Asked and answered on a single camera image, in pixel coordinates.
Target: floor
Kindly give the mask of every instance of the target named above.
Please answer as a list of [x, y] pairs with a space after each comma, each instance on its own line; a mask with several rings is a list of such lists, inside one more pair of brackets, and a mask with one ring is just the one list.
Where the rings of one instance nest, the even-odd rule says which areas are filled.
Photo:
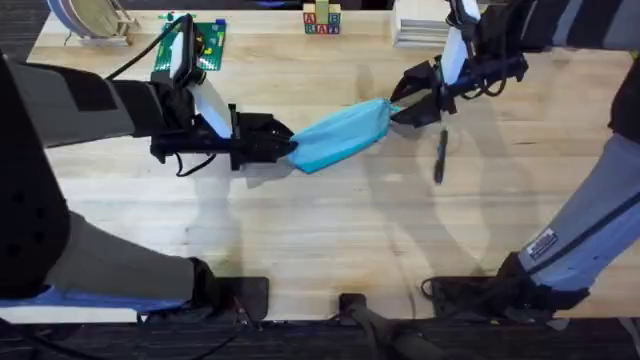
[[[183, 8], [202, 8], [203, 0], [181, 1]], [[127, 0], [135, 9], [169, 8], [170, 0]], [[48, 16], [43, 0], [0, 2], [0, 48], [10, 58], [28, 57], [42, 23]], [[463, 349], [486, 359], [637, 359], [630, 336], [617, 320], [577, 320], [564, 332], [542, 327], [465, 324], [418, 324], [426, 338], [444, 349]], [[110, 359], [187, 359], [225, 339], [225, 325], [176, 324], [39, 326], [30, 328], [67, 346]], [[263, 332], [241, 335], [217, 358], [260, 359], [365, 359], [370, 348], [354, 328], [327, 324], [279, 324]], [[35, 353], [18, 337], [0, 329], [0, 360], [62, 359]]]

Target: wooden block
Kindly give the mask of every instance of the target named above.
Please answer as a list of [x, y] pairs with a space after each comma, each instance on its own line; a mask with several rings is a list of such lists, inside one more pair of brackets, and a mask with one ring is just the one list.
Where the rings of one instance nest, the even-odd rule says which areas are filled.
[[317, 24], [316, 25], [316, 34], [328, 34], [329, 33], [329, 29], [328, 29], [327, 24]]
[[315, 13], [316, 13], [316, 4], [313, 4], [313, 3], [304, 3], [304, 4], [302, 5], [302, 12], [303, 12], [303, 13], [309, 13], [309, 12], [312, 12], [312, 13], [314, 13], [314, 14], [315, 14]]
[[340, 34], [340, 25], [339, 24], [329, 24], [329, 34], [338, 35]]
[[340, 13], [329, 13], [329, 25], [340, 24]]
[[304, 24], [304, 32], [307, 34], [315, 34], [316, 33], [316, 25], [315, 24]]
[[303, 13], [302, 18], [305, 24], [315, 24], [316, 23], [316, 14], [315, 13]]
[[316, 24], [329, 23], [329, 0], [316, 0]]

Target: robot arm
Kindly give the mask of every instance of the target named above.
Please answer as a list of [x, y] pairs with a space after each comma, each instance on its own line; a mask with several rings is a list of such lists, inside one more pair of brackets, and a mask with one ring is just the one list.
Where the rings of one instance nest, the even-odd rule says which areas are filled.
[[[9, 130], [0, 132], [0, 151], [9, 160], [9, 171], [0, 178], [0, 193], [9, 199], [0, 203], [5, 216], [0, 306], [118, 307], [143, 313], [204, 308], [206, 313], [228, 305], [221, 293], [240, 296], [255, 289], [245, 301], [251, 305], [247, 313], [254, 319], [266, 316], [266, 279], [215, 278], [198, 259], [131, 244], [71, 212], [44, 154], [43, 147], [130, 135], [151, 137], [151, 153], [163, 163], [180, 153], [229, 153], [237, 170], [292, 151], [291, 131], [271, 114], [238, 113], [210, 84], [202, 85], [205, 73], [195, 66], [195, 26], [190, 16], [180, 24], [184, 41], [175, 49], [180, 61], [171, 74], [154, 73], [150, 82], [0, 60]], [[211, 125], [221, 119], [231, 122], [226, 137]]]
[[[465, 15], [473, 13], [467, 11], [473, 4], [451, 4], [447, 21], [456, 36], [450, 33], [433, 66], [424, 62], [405, 72], [391, 100], [413, 103], [394, 116], [398, 123], [425, 126], [440, 121], [443, 111], [456, 113], [458, 96], [499, 95], [508, 78], [523, 79], [525, 52], [553, 46], [640, 48], [640, 4], [633, 0], [513, 0], [489, 6], [480, 21]], [[489, 89], [498, 82], [497, 91]], [[614, 135], [584, 183], [535, 239], [505, 260], [496, 277], [426, 280], [423, 290], [436, 316], [544, 322], [589, 295], [600, 272], [640, 237], [638, 99], [636, 60], [612, 106]]]

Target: black wire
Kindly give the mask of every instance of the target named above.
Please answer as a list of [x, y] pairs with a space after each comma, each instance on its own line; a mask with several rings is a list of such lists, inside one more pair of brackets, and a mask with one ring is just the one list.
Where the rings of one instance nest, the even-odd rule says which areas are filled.
[[231, 335], [229, 336], [225, 341], [221, 342], [220, 344], [216, 345], [213, 349], [205, 351], [204, 353], [191, 358], [191, 360], [204, 360], [205, 358], [215, 354], [218, 350], [222, 349], [223, 347], [229, 345], [229, 343], [235, 341], [238, 338], [238, 335]]
[[66, 39], [64, 39], [64, 45], [62, 46], [67, 46], [67, 42], [69, 42], [69, 39], [71, 39], [71, 35], [72, 35], [71, 30], [69, 30], [69, 35], [67, 36]]
[[[2, 317], [0, 317], [0, 327], [3, 327], [6, 330], [8, 330], [9, 332], [12, 332], [12, 333], [20, 336], [21, 338], [23, 338], [27, 342], [30, 342], [31, 344], [33, 344], [36, 348], [45, 348], [45, 349], [54, 351], [54, 352], [56, 352], [58, 354], [65, 355], [67, 357], [74, 358], [74, 359], [109, 360], [107, 358], [103, 358], [103, 357], [95, 356], [95, 355], [90, 355], [90, 354], [84, 353], [82, 351], [78, 351], [78, 350], [74, 350], [72, 348], [68, 348], [66, 346], [58, 345], [58, 344], [56, 344], [55, 342], [53, 342], [51, 340], [47, 340], [47, 339], [43, 338], [42, 336], [35, 335], [35, 334], [31, 333], [28, 330], [23, 330], [19, 326], [10, 323], [9, 321], [5, 320]], [[214, 346], [212, 349], [207, 350], [204, 353], [191, 358], [190, 360], [204, 360], [207, 357], [215, 354], [220, 349], [224, 348], [225, 346], [227, 346], [229, 343], [233, 342], [237, 338], [238, 338], [238, 334], [233, 334], [230, 337], [228, 337], [226, 340], [221, 342], [220, 344]]]
[[111, 75], [107, 76], [106, 79], [107, 80], [113, 80], [118, 75], [120, 75], [123, 72], [127, 71], [127, 69], [129, 69], [131, 66], [133, 66], [133, 64], [135, 64], [138, 61], [140, 61], [140, 59], [142, 59], [151, 50], [153, 50], [153, 48], [156, 47], [156, 45], [158, 45], [160, 43], [160, 41], [162, 41], [165, 37], [167, 37], [167, 35], [169, 35], [169, 33], [171, 33], [171, 31], [173, 31], [173, 29], [176, 26], [178, 26], [179, 24], [181, 24], [185, 19], [186, 19], [186, 16], [182, 16], [179, 19], [177, 19], [174, 22], [172, 22], [169, 26], [167, 26], [166, 29], [164, 29], [164, 31], [162, 31], [162, 33], [155, 40], [153, 40], [153, 42], [151, 44], [149, 44], [149, 46], [147, 46], [144, 50], [142, 50], [142, 52], [140, 54], [136, 55], [133, 59], [129, 60], [126, 64], [122, 65], [120, 68], [118, 68], [116, 71], [114, 71]]
[[213, 160], [215, 160], [216, 158], [216, 154], [210, 155], [209, 158], [203, 162], [200, 163], [200, 165], [193, 167], [191, 170], [183, 173], [182, 169], [183, 169], [183, 164], [182, 164], [182, 157], [180, 156], [180, 154], [176, 153], [176, 159], [178, 159], [178, 172], [176, 173], [177, 177], [186, 177], [189, 176], [197, 171], [202, 170], [202, 168], [204, 168], [205, 166], [211, 164], [211, 162]]
[[[501, 78], [500, 78], [500, 85], [498, 86], [498, 90], [493, 91], [489, 88], [489, 85], [486, 82], [486, 79], [480, 78], [479, 79], [479, 83], [478, 85], [480, 86], [480, 89], [478, 90], [477, 93], [475, 93], [474, 95], [466, 95], [463, 94], [462, 98], [465, 100], [472, 100], [475, 98], [480, 97], [481, 95], [487, 95], [489, 97], [497, 97], [499, 95], [502, 94], [502, 92], [504, 91], [504, 89], [507, 87], [507, 31], [506, 31], [506, 27], [509, 25], [509, 21], [511, 20], [511, 15], [513, 14], [514, 10], [522, 3], [526, 0], [518, 0], [512, 3], [509, 3], [509, 5], [507, 6], [506, 14], [505, 16], [505, 20], [504, 20], [504, 26], [505, 26], [505, 30], [502, 32], [502, 35], [500, 36], [500, 62], [502, 63], [501, 68]], [[469, 65], [471, 67], [471, 71], [475, 72], [476, 75], [480, 75], [481, 74], [477, 74], [477, 69], [478, 66], [474, 61], [474, 54], [473, 54], [473, 50], [472, 50], [472, 45], [470, 41], [466, 41], [466, 48], [467, 48], [467, 59], [469, 61]]]
[[106, 358], [103, 358], [103, 357], [89, 355], [78, 350], [74, 350], [62, 345], [58, 345], [53, 341], [50, 341], [41, 336], [32, 334], [30, 331], [23, 330], [19, 326], [16, 326], [1, 317], [0, 317], [0, 326], [16, 335], [19, 335], [21, 338], [25, 339], [26, 341], [30, 342], [31, 344], [39, 348], [52, 350], [59, 354], [62, 354], [71, 358], [76, 358], [76, 359], [107, 360]]

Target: black pen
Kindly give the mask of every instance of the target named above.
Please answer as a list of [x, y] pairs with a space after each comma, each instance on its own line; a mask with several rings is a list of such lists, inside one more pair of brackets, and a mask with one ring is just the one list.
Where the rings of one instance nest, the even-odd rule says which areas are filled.
[[438, 158], [436, 160], [436, 165], [433, 168], [433, 181], [436, 184], [442, 184], [442, 180], [444, 179], [444, 165], [445, 159], [447, 157], [447, 143], [449, 142], [449, 132], [447, 128], [443, 128], [440, 131], [440, 143], [438, 144]]

